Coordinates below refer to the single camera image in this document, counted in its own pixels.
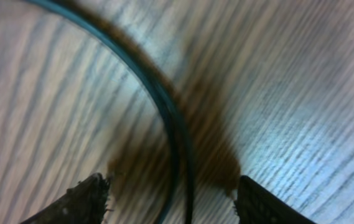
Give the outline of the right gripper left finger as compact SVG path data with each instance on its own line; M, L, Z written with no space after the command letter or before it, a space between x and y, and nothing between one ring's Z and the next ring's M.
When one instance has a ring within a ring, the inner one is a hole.
M67 189L59 199L22 224L100 224L104 222L111 179L99 172Z

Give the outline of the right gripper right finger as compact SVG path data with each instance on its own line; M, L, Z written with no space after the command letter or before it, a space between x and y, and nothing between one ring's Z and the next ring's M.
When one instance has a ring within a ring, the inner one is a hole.
M234 206L240 223L315 224L247 175L240 177Z

